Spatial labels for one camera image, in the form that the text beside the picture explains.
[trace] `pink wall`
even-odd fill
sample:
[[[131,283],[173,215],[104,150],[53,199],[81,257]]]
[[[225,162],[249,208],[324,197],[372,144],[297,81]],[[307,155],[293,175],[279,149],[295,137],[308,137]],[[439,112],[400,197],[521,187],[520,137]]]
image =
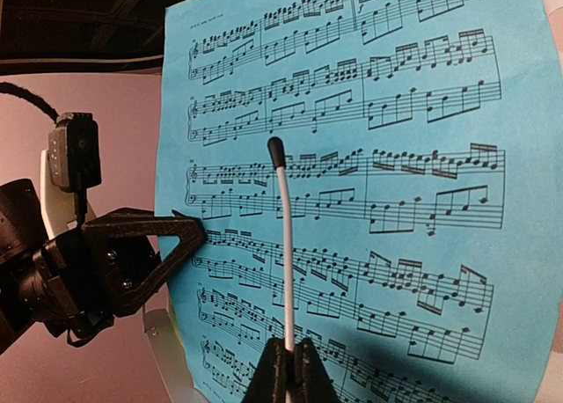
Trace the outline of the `pink wall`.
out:
[[[59,113],[91,112],[99,124],[103,183],[90,201],[98,214],[152,209],[160,77],[44,75],[5,77],[38,92]],[[32,179],[52,124],[24,101],[0,96],[0,184]],[[162,306],[162,293],[151,302]],[[139,314],[116,320],[81,349],[36,325],[0,356],[0,403],[168,402]]]

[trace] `dark ceiling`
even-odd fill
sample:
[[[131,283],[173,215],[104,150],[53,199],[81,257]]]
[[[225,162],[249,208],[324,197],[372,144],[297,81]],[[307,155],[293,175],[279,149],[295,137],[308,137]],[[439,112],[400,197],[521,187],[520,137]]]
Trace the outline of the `dark ceiling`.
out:
[[[165,8],[180,1],[3,0],[0,75],[159,66]]]

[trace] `blue paper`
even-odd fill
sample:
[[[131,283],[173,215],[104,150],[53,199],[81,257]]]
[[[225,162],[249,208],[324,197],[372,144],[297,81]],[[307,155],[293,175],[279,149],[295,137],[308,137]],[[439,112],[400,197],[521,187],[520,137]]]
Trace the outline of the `blue paper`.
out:
[[[541,0],[189,0],[166,15],[157,213],[196,386],[242,399],[283,336],[342,401],[531,402],[558,318],[563,88]],[[161,240],[164,252],[172,242]]]

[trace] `sheet music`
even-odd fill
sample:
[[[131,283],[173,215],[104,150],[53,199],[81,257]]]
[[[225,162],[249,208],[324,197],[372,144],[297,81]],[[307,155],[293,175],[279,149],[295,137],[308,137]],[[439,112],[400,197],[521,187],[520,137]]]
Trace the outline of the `sheet music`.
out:
[[[341,401],[532,401],[563,283],[557,58],[541,0],[172,7],[157,212],[208,231],[170,283],[208,399],[283,336],[279,136],[296,336]]]

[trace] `white rod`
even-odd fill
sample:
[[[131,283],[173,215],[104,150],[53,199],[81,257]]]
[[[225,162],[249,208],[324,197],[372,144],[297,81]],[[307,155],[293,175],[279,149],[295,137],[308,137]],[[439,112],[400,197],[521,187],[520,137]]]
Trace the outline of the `white rod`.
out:
[[[293,308],[293,229],[288,180],[283,166],[276,169],[283,206],[283,292],[285,294],[285,348],[293,353],[296,346],[295,313]]]

